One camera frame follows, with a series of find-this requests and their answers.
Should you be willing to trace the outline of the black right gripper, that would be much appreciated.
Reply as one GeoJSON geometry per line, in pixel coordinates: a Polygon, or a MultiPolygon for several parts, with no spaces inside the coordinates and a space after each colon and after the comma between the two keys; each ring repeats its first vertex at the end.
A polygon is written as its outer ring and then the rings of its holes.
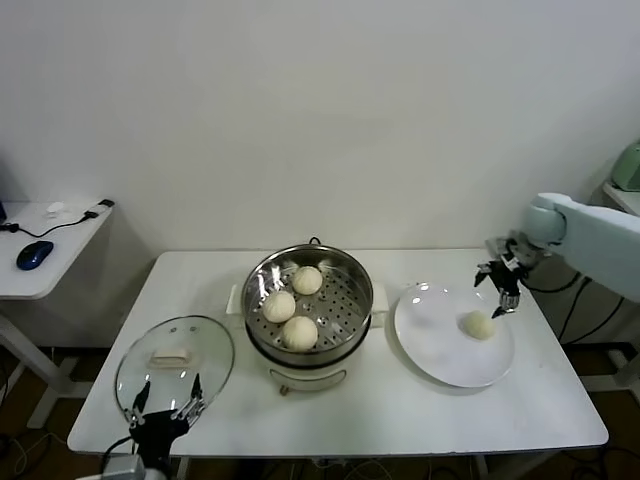
{"type": "Polygon", "coordinates": [[[514,313],[520,302],[519,281],[525,276],[526,269],[514,254],[502,254],[499,257],[477,265],[474,285],[479,286],[487,277],[500,293],[498,307],[492,318],[514,313]]]}

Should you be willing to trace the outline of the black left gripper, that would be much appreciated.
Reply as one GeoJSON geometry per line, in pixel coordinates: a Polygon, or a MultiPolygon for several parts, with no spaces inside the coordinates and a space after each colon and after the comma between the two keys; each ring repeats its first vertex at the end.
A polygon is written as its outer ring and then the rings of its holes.
{"type": "Polygon", "coordinates": [[[132,406],[124,410],[124,416],[132,426],[129,433],[138,445],[138,454],[143,459],[167,459],[173,442],[188,433],[189,422],[195,422],[204,410],[201,380],[199,376],[194,378],[190,398],[179,409],[143,416],[150,388],[151,382],[146,381],[132,406]]]}

